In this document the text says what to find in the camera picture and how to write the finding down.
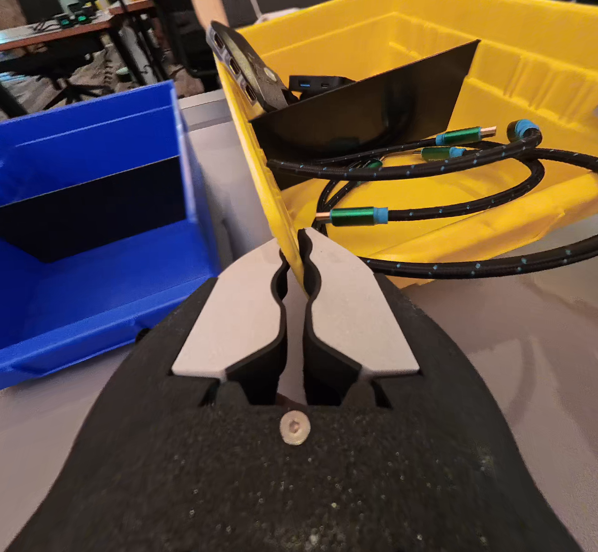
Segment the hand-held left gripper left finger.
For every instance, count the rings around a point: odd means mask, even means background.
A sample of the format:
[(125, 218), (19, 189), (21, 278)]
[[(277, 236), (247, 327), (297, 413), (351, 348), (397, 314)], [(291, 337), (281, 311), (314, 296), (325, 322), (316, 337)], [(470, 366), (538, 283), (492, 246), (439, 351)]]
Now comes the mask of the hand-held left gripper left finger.
[(171, 372), (240, 384), (249, 403), (276, 403), (287, 364), (288, 262), (275, 239), (216, 279)]

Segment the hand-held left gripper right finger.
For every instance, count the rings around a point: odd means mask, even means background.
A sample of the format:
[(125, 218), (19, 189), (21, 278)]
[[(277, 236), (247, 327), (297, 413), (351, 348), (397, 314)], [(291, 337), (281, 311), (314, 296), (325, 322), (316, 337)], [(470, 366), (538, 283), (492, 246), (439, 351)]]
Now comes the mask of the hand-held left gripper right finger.
[(415, 358), (375, 273), (314, 228), (298, 233), (303, 378), (310, 406), (340, 406), (358, 382), (416, 375)]

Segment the slim black multiport hub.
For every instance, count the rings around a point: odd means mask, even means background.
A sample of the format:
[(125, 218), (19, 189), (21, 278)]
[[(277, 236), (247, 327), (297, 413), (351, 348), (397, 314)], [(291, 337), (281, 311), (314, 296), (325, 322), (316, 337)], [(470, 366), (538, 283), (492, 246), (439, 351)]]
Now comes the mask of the slim black multiport hub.
[(290, 105), (354, 83), (354, 80), (341, 76), (291, 75), (283, 94)]

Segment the yellow plastic bin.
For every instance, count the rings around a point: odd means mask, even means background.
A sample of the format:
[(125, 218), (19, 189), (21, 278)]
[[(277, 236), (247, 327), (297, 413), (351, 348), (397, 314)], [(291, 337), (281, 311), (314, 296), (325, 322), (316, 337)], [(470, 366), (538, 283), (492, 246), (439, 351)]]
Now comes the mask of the yellow plastic bin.
[[(381, 44), (384, 61), (409, 63), (479, 40), (446, 130), (366, 151), (384, 156), (383, 180), (349, 193), (348, 207), (389, 208), (389, 223), (330, 227), (330, 238), (401, 286), (441, 279), (521, 276), (597, 256), (597, 237), (537, 254), (497, 258), (597, 213), (597, 8), (550, 0), (333, 0), (240, 29), (278, 73), (280, 50), (303, 42)], [(254, 116), (224, 66), (225, 96), (249, 165)], [(256, 187), (273, 237), (299, 281), (298, 232), (330, 179), (297, 176)]]

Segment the grey desk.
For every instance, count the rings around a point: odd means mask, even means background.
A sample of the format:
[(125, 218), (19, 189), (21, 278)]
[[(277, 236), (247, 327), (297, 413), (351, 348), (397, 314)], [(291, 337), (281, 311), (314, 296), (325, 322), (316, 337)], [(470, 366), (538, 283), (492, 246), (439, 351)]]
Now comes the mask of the grey desk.
[[(225, 266), (268, 241), (270, 229), (223, 92), (179, 104)], [(581, 547), (597, 551), (597, 260), (521, 278), (432, 282), (406, 294), (473, 363), (547, 501)], [(1, 551), (47, 495), (130, 351), (1, 391)]]

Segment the blue plastic bin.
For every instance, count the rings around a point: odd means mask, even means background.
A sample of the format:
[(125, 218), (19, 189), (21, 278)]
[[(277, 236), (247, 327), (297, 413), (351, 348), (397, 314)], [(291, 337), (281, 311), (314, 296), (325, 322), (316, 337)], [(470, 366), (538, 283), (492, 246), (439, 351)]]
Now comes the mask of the blue plastic bin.
[(171, 82), (1, 123), (1, 207), (176, 156), (183, 221), (53, 263), (1, 241), (1, 389), (130, 345), (221, 271)]

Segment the black bin divider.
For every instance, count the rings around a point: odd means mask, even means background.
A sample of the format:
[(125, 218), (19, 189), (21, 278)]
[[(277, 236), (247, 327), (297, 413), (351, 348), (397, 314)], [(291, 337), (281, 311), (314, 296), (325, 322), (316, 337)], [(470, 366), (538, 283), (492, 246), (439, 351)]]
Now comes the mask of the black bin divider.
[(187, 218), (179, 157), (1, 207), (1, 241), (53, 263)]
[(255, 186), (286, 189), (303, 181), (268, 170), (271, 159), (315, 162), (446, 130), (479, 43), (469, 41), (409, 63), (384, 61), (381, 44), (355, 40), (347, 45), (306, 41), (276, 52), (286, 56), (276, 69), (288, 75), (341, 76), (353, 82), (327, 87), (250, 122), (259, 148), (251, 170)]

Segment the black office chair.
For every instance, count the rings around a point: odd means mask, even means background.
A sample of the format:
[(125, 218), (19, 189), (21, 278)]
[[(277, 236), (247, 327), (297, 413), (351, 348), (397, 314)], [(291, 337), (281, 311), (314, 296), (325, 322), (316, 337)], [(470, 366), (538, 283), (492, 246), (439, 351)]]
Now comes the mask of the black office chair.
[(83, 102), (115, 93), (116, 69), (111, 51), (103, 49), (49, 63), (46, 52), (1, 60), (1, 80), (11, 79), (17, 87), (7, 87), (29, 113)]

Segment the wooden table black legs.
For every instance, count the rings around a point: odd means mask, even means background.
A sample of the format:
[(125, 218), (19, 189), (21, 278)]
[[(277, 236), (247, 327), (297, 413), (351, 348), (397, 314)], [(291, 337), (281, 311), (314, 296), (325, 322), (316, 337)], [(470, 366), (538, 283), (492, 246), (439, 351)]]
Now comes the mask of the wooden table black legs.
[[(44, 59), (55, 63), (106, 49), (111, 51), (116, 69), (115, 92), (119, 91), (118, 70), (121, 68), (126, 71), (124, 81), (131, 86), (147, 86), (162, 81), (159, 72), (153, 68), (152, 43), (143, 33), (138, 13), (115, 7), (110, 12), (98, 12), (84, 24), (74, 24), (74, 20), (82, 18), (83, 13), (71, 18), (65, 15), (60, 19), (2, 30), (1, 60), (49, 51)], [(7, 87), (18, 85), (9, 83), (10, 79), (8, 76), (1, 80), (1, 118), (31, 114), (9, 94)]]

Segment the black rounded HDMI switch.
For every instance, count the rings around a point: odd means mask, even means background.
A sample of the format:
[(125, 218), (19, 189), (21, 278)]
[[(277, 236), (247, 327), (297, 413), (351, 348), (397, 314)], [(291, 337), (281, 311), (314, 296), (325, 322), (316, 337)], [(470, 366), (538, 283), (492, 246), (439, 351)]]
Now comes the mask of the black rounded HDMI switch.
[(288, 90), (238, 31), (212, 21), (206, 41), (254, 116), (288, 107)]

